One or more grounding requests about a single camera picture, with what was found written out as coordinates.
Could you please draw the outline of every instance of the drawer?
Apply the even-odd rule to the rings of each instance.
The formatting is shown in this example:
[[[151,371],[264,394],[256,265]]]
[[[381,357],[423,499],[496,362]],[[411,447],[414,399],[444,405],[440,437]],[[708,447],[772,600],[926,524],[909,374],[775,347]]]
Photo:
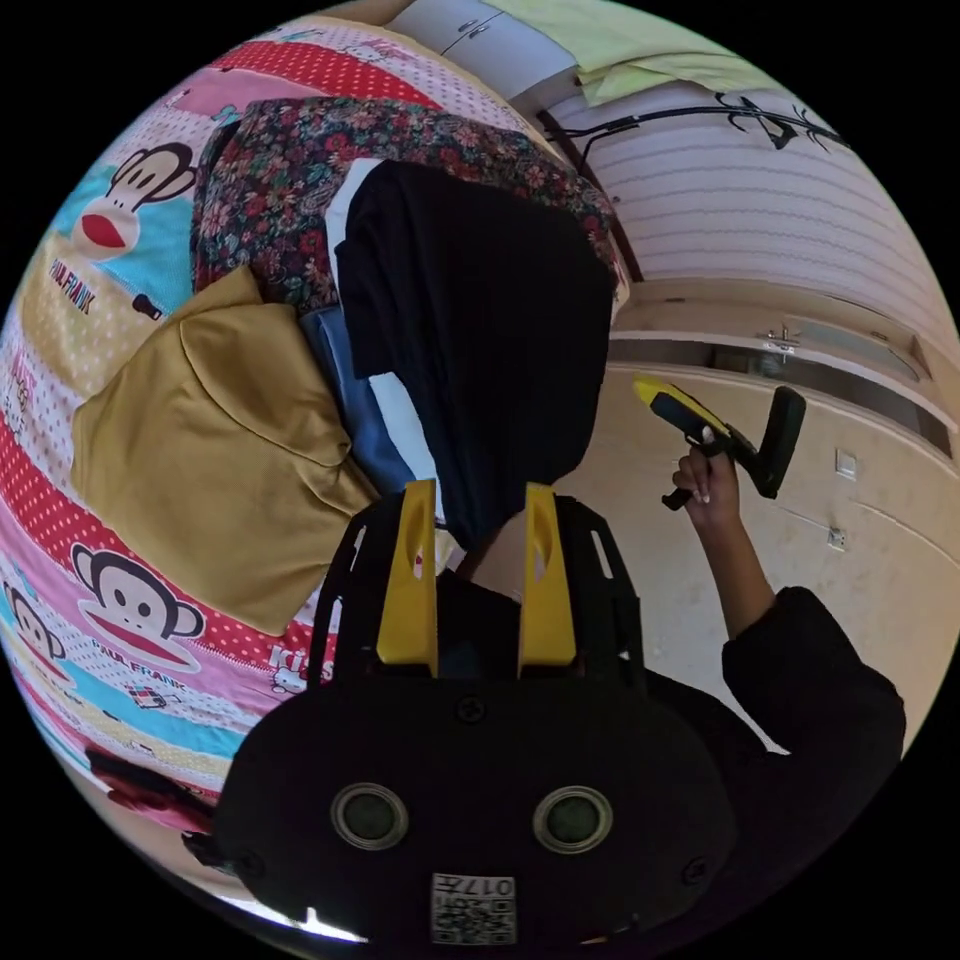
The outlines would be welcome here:
[[[576,66],[558,43],[505,13],[465,32],[444,56],[508,101]]]
[[[386,28],[422,43],[428,50],[443,53],[499,14],[499,10],[481,0],[415,0]]]

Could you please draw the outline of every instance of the qr code label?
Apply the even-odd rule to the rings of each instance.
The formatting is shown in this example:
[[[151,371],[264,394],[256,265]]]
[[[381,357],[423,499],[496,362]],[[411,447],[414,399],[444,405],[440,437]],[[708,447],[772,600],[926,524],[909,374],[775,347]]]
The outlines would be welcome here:
[[[430,899],[434,943],[492,947],[517,942],[513,877],[435,873]]]

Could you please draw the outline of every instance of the blue cloth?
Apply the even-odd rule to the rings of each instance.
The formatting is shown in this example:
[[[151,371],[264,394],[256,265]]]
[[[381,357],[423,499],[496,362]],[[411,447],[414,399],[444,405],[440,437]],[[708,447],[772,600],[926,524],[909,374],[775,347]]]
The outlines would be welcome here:
[[[310,349],[337,398],[340,421],[353,441],[353,458],[381,494],[399,493],[414,479],[383,422],[369,380],[353,374],[343,310],[329,307],[300,318]]]

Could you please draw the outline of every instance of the black cloth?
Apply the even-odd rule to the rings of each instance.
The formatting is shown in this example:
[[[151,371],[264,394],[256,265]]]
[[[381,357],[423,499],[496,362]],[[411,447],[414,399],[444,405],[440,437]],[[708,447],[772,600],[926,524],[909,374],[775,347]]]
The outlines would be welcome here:
[[[357,190],[335,252],[355,374],[406,387],[471,550],[523,509],[528,482],[582,460],[610,273],[565,210],[392,161]]]
[[[448,587],[450,605],[455,599],[469,604],[461,621],[469,624],[465,638],[482,641],[485,662],[500,671],[512,664],[515,675],[519,604],[474,584]],[[448,587],[438,589],[438,616]],[[462,651],[448,653],[467,669]],[[713,756],[739,840],[693,909],[640,934],[631,957],[678,949],[782,889],[839,839],[900,761],[903,701],[889,680],[863,663],[809,590],[780,591],[765,616],[724,646],[722,660],[737,702],[789,755],[768,751],[710,694],[646,671],[648,695],[683,717]]]

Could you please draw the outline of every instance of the yellow cloth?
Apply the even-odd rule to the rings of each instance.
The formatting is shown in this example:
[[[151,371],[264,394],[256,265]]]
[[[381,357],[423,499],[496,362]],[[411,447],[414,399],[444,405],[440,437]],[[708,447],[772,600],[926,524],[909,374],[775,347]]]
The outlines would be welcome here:
[[[591,107],[687,80],[716,93],[780,90],[759,68],[692,30],[610,0],[487,0],[577,61]]]
[[[376,493],[294,311],[241,267],[180,308],[76,412],[71,480],[195,600],[284,633]]]

